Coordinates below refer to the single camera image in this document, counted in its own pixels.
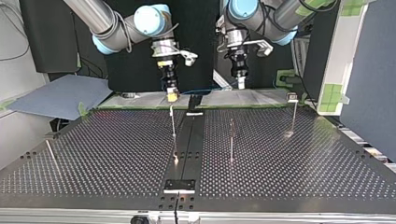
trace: cable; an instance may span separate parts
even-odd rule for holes
[[[178,206],[178,197],[179,197],[179,196],[180,196],[180,193],[177,194],[176,205],[175,205],[175,211],[174,211],[174,215],[175,215],[175,224],[178,224],[177,206]]]
[[[317,105],[315,105],[315,102],[314,102],[313,98],[311,97],[311,94],[309,94],[309,91],[308,91],[308,89],[307,89],[306,86],[305,86],[304,79],[303,79],[303,77],[302,77],[301,74],[300,74],[299,63],[297,62],[297,61],[298,61],[298,58],[297,58],[297,53],[296,53],[296,52],[297,52],[297,50],[296,50],[296,44],[295,44],[295,40],[294,40],[294,39],[293,39],[292,41],[293,41],[293,47],[294,47],[294,59],[296,60],[296,66],[297,66],[297,77],[300,78],[301,83],[303,84],[304,90],[305,90],[306,94],[307,94],[308,97],[309,97],[309,100],[312,102],[312,105],[314,106],[314,108],[318,111],[318,107],[317,107]]]
[[[313,12],[328,12],[328,11],[331,11],[331,10],[333,10],[333,9],[335,8],[335,6],[336,6],[336,5],[338,4],[338,2],[339,2],[339,0],[334,0],[334,1],[332,2],[332,5],[331,5],[331,6],[327,6],[327,7],[325,7],[325,8],[320,9],[320,8],[314,8],[314,7],[309,6],[309,5],[305,2],[305,0],[299,0],[299,1],[300,1],[300,4],[303,5],[303,7],[305,7],[306,9],[308,9],[308,10],[310,10],[310,11],[313,11]]]
[[[153,36],[153,38],[161,38],[163,36],[169,35],[171,32],[173,32],[174,30],[176,30],[176,28],[179,26],[179,23],[177,23],[176,25],[174,25],[171,29],[169,29],[168,31],[166,31],[165,33],[161,34],[161,35],[155,35]]]
[[[26,34],[18,28],[18,26],[17,26],[17,25],[14,23],[14,21],[8,16],[8,14],[2,9],[2,7],[6,7],[6,8],[8,8],[8,9],[10,9],[10,10],[17,16],[17,18],[20,20],[21,24],[23,24],[23,19],[21,18],[21,14],[20,14],[15,8],[13,8],[12,6],[10,6],[10,5],[8,5],[8,4],[4,3],[4,2],[0,2],[0,8],[1,8],[1,10],[3,11],[3,13],[6,15],[7,19],[9,20],[9,22],[11,22],[11,24],[14,26],[14,28],[15,28],[23,37],[27,38],[27,37],[26,37]],[[12,60],[15,60],[15,59],[19,59],[19,58],[25,56],[25,55],[29,52],[29,49],[30,49],[30,45],[29,45],[29,43],[28,43],[28,44],[27,44],[27,47],[26,47],[26,50],[25,50],[22,54],[17,55],[17,56],[13,56],[13,57],[9,57],[9,58],[0,59],[0,62],[6,62],[6,61],[12,61]]]
[[[91,62],[90,60],[88,60],[88,59],[86,59],[86,58],[83,58],[81,55],[79,56],[80,57],[80,59],[82,60],[82,61],[85,61],[85,62],[87,62],[87,63],[90,63],[91,65],[93,65],[94,67],[96,67],[99,71],[100,71],[100,77],[101,78],[105,78],[104,77],[104,72],[103,72],[103,70],[99,67],[99,65],[97,65],[96,63],[93,63],[93,62]]]
[[[15,60],[15,59],[19,59],[19,58],[25,56],[27,54],[27,52],[29,52],[29,49],[30,49],[30,45],[27,46],[27,48],[26,48],[24,53],[22,53],[20,55],[17,55],[17,56],[14,56],[14,57],[0,59],[0,62],[12,61],[12,60]]]
[[[9,22],[11,22],[11,24],[14,26],[14,28],[21,34],[23,35],[25,38],[27,38],[26,34],[15,24],[15,22],[8,16],[8,14],[3,10],[2,7],[7,7],[9,8],[16,16],[17,18],[20,20],[22,28],[23,28],[23,21],[20,18],[20,15],[18,15],[17,11],[15,11],[15,9],[13,9],[12,7],[6,5],[6,4],[2,4],[2,2],[0,2],[0,9],[3,11],[4,15],[7,17],[7,19],[9,20]]]

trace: metal pin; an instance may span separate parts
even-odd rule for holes
[[[52,146],[50,145],[50,140],[46,139],[46,144],[49,149],[50,156],[53,160],[56,160],[55,154],[52,151]]]
[[[297,114],[297,102],[294,103],[294,113],[293,113],[293,123],[291,124],[291,131],[294,132],[294,124],[296,122],[296,114]]]
[[[230,161],[233,162],[233,138],[235,137],[235,123],[230,121],[231,139],[230,139]]]
[[[169,115],[171,116],[171,119],[172,119],[172,137],[174,140],[174,157],[175,157],[175,162],[177,162],[177,155],[176,155],[176,153],[177,153],[177,141],[176,141],[177,135],[176,135],[176,125],[175,125],[175,113],[174,113],[172,105],[169,108],[169,110],[170,110]]]
[[[286,132],[287,137],[291,137],[294,134],[294,126],[297,114],[298,96],[295,92],[288,93],[288,103],[294,103],[293,120],[291,122],[290,131]]]

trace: perforated metal table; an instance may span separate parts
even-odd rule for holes
[[[291,120],[291,108],[177,111],[175,145],[167,110],[95,111],[52,143],[57,160],[43,145],[0,172],[0,207],[396,215],[391,170],[311,109],[293,135]],[[163,194],[168,179],[195,193]]]

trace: white wall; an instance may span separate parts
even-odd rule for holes
[[[18,0],[0,1],[19,8]],[[17,25],[20,24],[8,9],[4,11]],[[0,10],[0,59],[20,55],[26,46],[27,39],[16,31]],[[35,71],[30,50],[19,59],[0,62],[0,104],[45,84],[45,76]],[[0,110],[0,169],[37,146],[44,134],[50,132],[49,121],[49,118]]]

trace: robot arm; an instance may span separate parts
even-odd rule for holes
[[[198,56],[178,49],[173,32],[176,26],[172,26],[167,5],[143,6],[124,19],[102,0],[64,1],[90,27],[93,43],[104,54],[123,49],[131,52],[133,45],[152,38],[153,57],[163,72],[168,101],[177,100],[177,56],[182,55],[187,66],[192,66]]]
[[[238,79],[239,89],[245,88],[245,78],[248,75],[250,30],[274,44],[284,46],[295,37],[298,25],[314,13],[312,8],[336,4],[336,0],[311,0],[309,5],[304,0],[284,0],[278,8],[273,8],[265,5],[265,1],[267,0],[224,0],[223,3],[228,49],[226,56],[233,63],[232,76]],[[271,53],[272,47],[268,47],[269,44],[264,40],[262,44],[266,45],[264,54],[258,55],[267,56]]]

